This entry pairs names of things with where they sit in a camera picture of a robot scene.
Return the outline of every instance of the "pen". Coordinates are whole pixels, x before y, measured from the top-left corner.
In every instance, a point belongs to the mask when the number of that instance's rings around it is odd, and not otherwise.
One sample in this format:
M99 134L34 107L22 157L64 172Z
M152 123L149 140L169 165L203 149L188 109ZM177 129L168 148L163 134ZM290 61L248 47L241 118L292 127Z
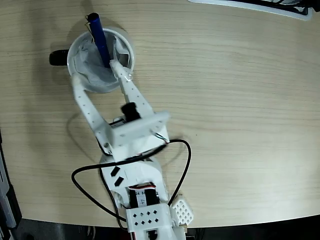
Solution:
M94 39L94 43L99 50L104 67L110 68L110 55L107 47L107 41L104 31L101 26L99 14L96 12L90 13L87 16L87 20L91 29L91 34Z

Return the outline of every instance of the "perforated white plate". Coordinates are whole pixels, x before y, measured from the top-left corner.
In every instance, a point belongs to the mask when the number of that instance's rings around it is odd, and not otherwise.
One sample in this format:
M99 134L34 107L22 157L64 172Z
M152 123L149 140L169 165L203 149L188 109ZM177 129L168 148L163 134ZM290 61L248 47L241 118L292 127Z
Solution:
M194 220L194 213L192 212L189 204L183 198L182 195L178 195L174 199L171 206L176 211L179 220L179 225L189 225Z

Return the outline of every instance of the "cable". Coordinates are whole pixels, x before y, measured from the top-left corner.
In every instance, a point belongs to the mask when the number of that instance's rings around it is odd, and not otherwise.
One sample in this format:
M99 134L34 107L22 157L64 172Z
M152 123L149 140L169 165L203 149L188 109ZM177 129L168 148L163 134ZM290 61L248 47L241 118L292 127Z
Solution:
M107 212L108 214L110 214L111 216L126 222L126 219L122 216L119 216L117 214L115 214L114 212L110 211L108 208L106 208L105 206L103 206L100 202L98 202L93 196L91 196L86 190L83 189L82 186L80 186L80 184L77 182L76 180L76 175L78 173L87 171L87 170L93 170L93 169L101 169L101 168L106 168L106 167L115 167L115 166L121 166L121 165L126 165L126 164L131 164L131 163L135 163L147 158L152 157L153 155L156 155L157 153L159 153L160 151L162 151L167 145L161 145L158 148L156 148L155 150L153 150L152 152L146 153L144 155L139 155L139 156L134 156L134 157L129 157L126 160L123 160L121 162L108 162L108 163L101 163L101 164L94 164L94 165L88 165L88 166L83 166L80 167L76 170L73 171L72 175L71 175L71 180L74 183L74 185L88 198L91 200L91 202L93 202L95 205L97 205L99 208L101 208L102 210L104 210L105 212Z
M187 149L188 149L188 158L187 158L187 162L186 162L186 165L185 165L185 168L184 168L184 171L182 173L182 176L179 180L179 183L177 184L169 202L168 202L168 205L170 206L173 202L173 200L175 199L175 197L177 196L177 193L186 177L186 174L188 172L188 168L189 168L189 165L190 165L190 161L191 161L191 147L189 145L189 143L183 139L173 139L169 142L169 144L171 143L183 143L186 145ZM135 162L138 162L138 161L142 161L142 160L145 160L147 158L150 158L154 155L156 155L157 153L161 152L165 147L167 146L167 144L165 145L161 145L159 147L157 147L155 150L153 151L149 151L148 153L146 154L143 154L143 155L138 155L138 156L134 156L134 157L129 157L127 158L126 160L123 160L123 161L120 161L120 162L108 162L108 163L101 163L101 164L94 164L94 165L88 165L88 166L83 166L83 167L80 167L78 169L76 169L75 171L73 171L72 175L71 175L71 180L72 182L74 183L74 185L88 198L90 199L95 205L97 205L99 208L101 208L102 210L104 210L105 212L107 212L108 214L110 214L111 216L115 217L117 219L117 222L119 224L119 227L122 229L122 230L125 230L126 231L126 228L124 228L121 224L120 221L123 221L123 222L126 222L126 219L122 216L119 215L119 210L116 206L116 202L115 202L115 199L102 175L102 168L107 168L107 167L115 167L115 166L121 166L121 165L126 165L126 164L131 164L131 163L135 163ZM91 196L84 188L82 188L80 186L80 184L77 182L76 180L76 175L78 173L81 173L81 172L84 172L84 171L87 171L87 170L93 170L93 169L99 169L99 173L100 173L100 177L102 179L102 182L103 182L103 185L105 186L110 198L111 198L111 201L113 203L113 207L115 209L115 213L112 212L111 210L109 210L107 207L103 206L100 202L98 202L93 196Z
M183 144L185 144L187 149L188 149L188 159L186 161L186 164L185 164L185 167L184 167L184 171L182 173L180 181L179 181L178 185L176 186L176 188L175 188L175 190L174 190L174 192L173 192L173 194L172 194L172 196L171 196L171 198L170 198L170 200L168 202L169 206L172 204L172 202L174 201L175 197L177 196L177 193L178 193L178 191L179 191L179 189L180 189L180 187L181 187L181 185L182 185L182 183L183 183L183 181L184 181L184 179L186 177L186 174L187 174L187 171L188 171L188 168L189 168L189 165L190 165L190 161L191 161L191 147L190 147L190 145L189 145L189 143L187 141L185 141L183 139L173 139L173 140L170 141L170 144L171 143L183 143Z
M110 198L111 198L111 201L112 201L112 204L113 204L113 208L114 208L115 214L118 216L118 217L116 217L116 221L118 222L119 227L120 227L122 230L124 230L124 231L127 232L128 230L127 230L124 226L122 226L122 224L121 224L121 222L120 222L119 210L118 210L118 208L117 208L115 198L114 198L114 196L112 195L112 193L111 193L111 191L110 191L110 189L109 189L109 187L108 187L108 185L107 185L107 183L106 183L106 180L105 180L105 178L104 178L104 176L103 176L103 173L102 173L102 169L101 169L101 168L99 168L99 175L100 175L100 178L101 178L101 180L102 180L102 183L103 183L104 187L106 188L106 191L108 192L108 194L109 194L109 196L110 196Z

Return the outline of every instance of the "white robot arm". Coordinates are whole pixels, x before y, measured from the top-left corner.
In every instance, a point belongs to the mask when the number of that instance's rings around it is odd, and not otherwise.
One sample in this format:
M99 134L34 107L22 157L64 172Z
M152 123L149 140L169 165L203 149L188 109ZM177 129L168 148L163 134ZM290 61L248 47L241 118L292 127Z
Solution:
M124 116L107 123L97 111L86 90L86 77L71 76L74 98L103 151L100 163L120 163L169 142L167 111L154 112L132 81L129 70L117 60L110 61L126 104ZM162 169L154 157L129 164L102 168L103 178L114 193L118 208L126 208L128 232L136 240L185 240L177 212L168 205L169 195Z

